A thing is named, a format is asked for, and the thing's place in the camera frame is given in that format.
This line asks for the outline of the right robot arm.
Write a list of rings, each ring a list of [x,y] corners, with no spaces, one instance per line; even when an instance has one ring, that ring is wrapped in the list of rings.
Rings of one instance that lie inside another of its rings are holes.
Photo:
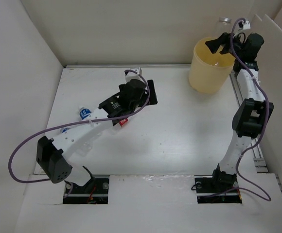
[[[252,149],[253,140],[260,138],[274,109],[258,83],[257,53],[264,39],[257,33],[251,33],[244,42],[229,33],[221,34],[217,39],[205,44],[211,53],[232,54],[235,57],[233,71],[243,95],[243,102],[232,120],[233,136],[224,158],[213,171],[212,177],[196,179],[204,193],[221,193],[235,190],[237,171],[244,153]]]

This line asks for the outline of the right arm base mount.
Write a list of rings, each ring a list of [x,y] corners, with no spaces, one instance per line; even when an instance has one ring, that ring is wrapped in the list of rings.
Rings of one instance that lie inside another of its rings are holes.
[[[192,191],[196,192],[198,204],[242,204],[242,198],[238,189],[238,183],[225,185],[214,184],[212,175],[194,176]]]

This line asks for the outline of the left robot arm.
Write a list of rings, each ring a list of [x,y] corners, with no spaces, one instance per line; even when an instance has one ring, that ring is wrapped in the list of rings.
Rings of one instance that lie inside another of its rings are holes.
[[[156,97],[153,80],[144,83],[131,79],[119,85],[119,92],[101,102],[88,117],[52,139],[43,136],[37,143],[37,163],[52,183],[62,181],[77,185],[82,192],[93,189],[93,175],[84,165],[75,165],[71,157],[87,142],[95,140],[104,130],[117,125],[122,119],[144,104],[155,105]]]

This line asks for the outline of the clear jar with metal lid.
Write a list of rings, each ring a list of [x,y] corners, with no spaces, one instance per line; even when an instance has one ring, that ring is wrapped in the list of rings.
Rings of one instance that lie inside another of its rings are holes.
[[[231,18],[219,17],[211,33],[211,36],[214,38],[218,38],[223,33],[229,33],[230,30],[231,30]]]

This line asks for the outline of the red label plastic bottle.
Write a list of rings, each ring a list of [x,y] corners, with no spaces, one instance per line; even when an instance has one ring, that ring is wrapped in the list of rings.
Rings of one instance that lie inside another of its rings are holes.
[[[116,134],[119,131],[121,131],[131,120],[133,119],[133,117],[128,117],[125,119],[120,120],[119,122],[117,122],[111,129],[110,129],[110,133],[111,134]]]

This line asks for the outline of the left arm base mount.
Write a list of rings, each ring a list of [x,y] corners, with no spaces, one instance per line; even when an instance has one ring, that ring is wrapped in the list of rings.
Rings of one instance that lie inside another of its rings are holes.
[[[108,204],[109,175],[94,175],[86,187],[66,183],[63,204]]]

